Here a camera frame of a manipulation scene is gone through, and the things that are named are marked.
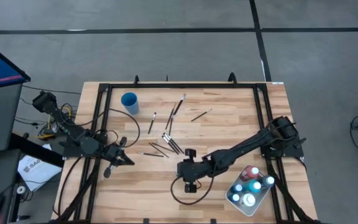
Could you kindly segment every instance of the desk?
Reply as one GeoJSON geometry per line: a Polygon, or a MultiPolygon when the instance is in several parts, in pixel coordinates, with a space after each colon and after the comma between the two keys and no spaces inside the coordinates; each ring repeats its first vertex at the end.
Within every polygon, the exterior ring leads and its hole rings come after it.
{"type": "MultiPolygon", "coordinates": [[[[78,106],[76,122],[85,123],[92,120],[99,83],[84,84],[78,106]]],[[[273,117],[288,116],[291,111],[284,85],[267,84],[273,117]]],[[[170,184],[175,178],[176,165],[184,155],[169,153],[169,158],[143,156],[138,152],[155,152],[148,142],[157,142],[163,146],[161,139],[165,125],[174,103],[186,93],[186,100],[175,116],[171,137],[182,149],[197,150],[197,159],[217,149],[227,149],[249,138],[259,129],[255,100],[252,89],[245,88],[114,88],[110,108],[123,110],[121,96],[128,91],[137,94],[140,112],[135,115],[140,126],[140,139],[126,154],[135,162],[135,166],[122,166],[113,170],[109,179],[103,177],[108,166],[102,161],[94,200],[93,223],[142,223],[149,218],[150,223],[209,223],[216,219],[218,223],[275,223],[275,215],[271,196],[267,196],[252,217],[246,217],[236,210],[225,198],[224,194],[232,181],[247,164],[252,164],[267,172],[264,158],[256,149],[241,158],[229,170],[215,178],[209,195],[200,203],[185,206],[172,199],[170,184]],[[212,108],[213,110],[195,122],[191,119],[212,108]],[[157,113],[150,134],[147,134],[153,113],[157,113]]],[[[265,124],[267,116],[263,100],[261,100],[265,124]]],[[[137,128],[131,119],[119,113],[109,113],[107,130],[113,129],[118,135],[127,136],[128,144],[137,136],[137,128]]],[[[62,180],[75,159],[66,161],[62,180]]],[[[62,208],[66,208],[78,192],[83,160],[73,169],[63,193],[62,208]]],[[[305,168],[295,159],[283,158],[283,166],[287,177],[288,189],[301,208],[311,218],[317,218],[311,196],[305,168]]],[[[186,202],[201,197],[209,185],[209,178],[200,180],[203,184],[197,194],[186,194],[184,183],[178,181],[174,186],[175,195],[186,202]]],[[[282,216],[286,219],[282,196],[279,193],[282,216]]],[[[81,218],[85,218],[88,195],[85,195],[81,218]]]]}
{"type": "MultiPolygon", "coordinates": [[[[63,166],[62,156],[56,152],[30,142],[20,136],[12,134],[16,116],[17,105],[22,90],[22,85],[12,85],[0,88],[0,193],[6,187],[17,181],[17,166],[21,152],[39,158],[56,166],[63,166]]],[[[11,187],[5,190],[5,201],[1,210],[1,223],[16,220],[19,198],[11,187]],[[13,202],[11,217],[8,220],[9,210],[13,202]]]]}

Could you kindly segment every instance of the paint bottle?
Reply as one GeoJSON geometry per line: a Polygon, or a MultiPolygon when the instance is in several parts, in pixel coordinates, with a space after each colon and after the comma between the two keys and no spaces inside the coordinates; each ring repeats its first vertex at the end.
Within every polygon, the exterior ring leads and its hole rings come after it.
{"type": "Polygon", "coordinates": [[[242,196],[241,201],[240,201],[241,205],[245,205],[247,207],[254,206],[255,202],[256,202],[255,197],[250,193],[247,193],[244,196],[242,196]]]}
{"type": "Polygon", "coordinates": [[[230,188],[230,191],[231,191],[232,193],[241,192],[241,191],[242,191],[242,185],[241,185],[241,184],[233,185],[233,186],[230,188]]]}
{"type": "Polygon", "coordinates": [[[247,180],[257,178],[258,176],[259,176],[258,167],[246,166],[246,168],[244,169],[244,171],[242,171],[240,175],[240,179],[245,182],[247,180]]]}
{"type": "Polygon", "coordinates": [[[274,178],[271,175],[266,175],[262,177],[262,187],[271,188],[274,185],[274,178]]]}
{"type": "Polygon", "coordinates": [[[240,195],[232,194],[229,196],[229,200],[233,203],[237,203],[238,201],[240,201],[240,195]]]}
{"type": "Polygon", "coordinates": [[[260,182],[258,180],[249,180],[248,182],[246,182],[245,184],[242,185],[242,191],[258,193],[258,192],[260,192],[261,187],[262,187],[262,185],[260,184],[260,182]]]}

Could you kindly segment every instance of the white paper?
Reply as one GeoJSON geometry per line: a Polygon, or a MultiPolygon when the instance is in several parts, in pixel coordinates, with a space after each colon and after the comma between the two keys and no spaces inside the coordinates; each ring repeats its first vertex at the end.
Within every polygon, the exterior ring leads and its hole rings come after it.
{"type": "MultiPolygon", "coordinates": [[[[50,144],[44,144],[42,147],[52,150],[50,148],[50,144]]],[[[31,156],[24,156],[23,159],[19,161],[17,171],[20,173],[24,181],[31,180],[42,183],[25,183],[31,191],[36,191],[43,186],[46,181],[50,180],[54,175],[62,171],[62,168],[48,164],[31,156]]]]}

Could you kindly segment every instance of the blue cup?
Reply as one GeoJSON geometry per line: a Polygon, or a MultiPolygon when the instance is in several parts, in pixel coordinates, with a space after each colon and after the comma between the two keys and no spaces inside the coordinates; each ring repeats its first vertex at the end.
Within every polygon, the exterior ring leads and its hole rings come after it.
{"type": "Polygon", "coordinates": [[[139,112],[139,105],[137,104],[137,96],[135,93],[125,93],[121,97],[121,103],[130,114],[135,115],[139,112]]]}

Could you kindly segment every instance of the metal bracket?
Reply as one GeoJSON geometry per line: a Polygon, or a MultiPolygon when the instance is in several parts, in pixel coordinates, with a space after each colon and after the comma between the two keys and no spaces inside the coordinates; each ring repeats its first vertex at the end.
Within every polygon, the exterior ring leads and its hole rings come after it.
{"type": "Polygon", "coordinates": [[[107,88],[109,88],[109,83],[100,83],[99,84],[99,88],[98,88],[98,93],[106,90],[107,88]]]}
{"type": "Polygon", "coordinates": [[[229,79],[227,80],[228,82],[233,82],[234,86],[237,86],[237,77],[234,74],[234,72],[230,73],[229,75],[229,79]]]}
{"type": "Polygon", "coordinates": [[[139,82],[139,77],[135,75],[134,85],[137,86],[138,82],[139,82]]]}

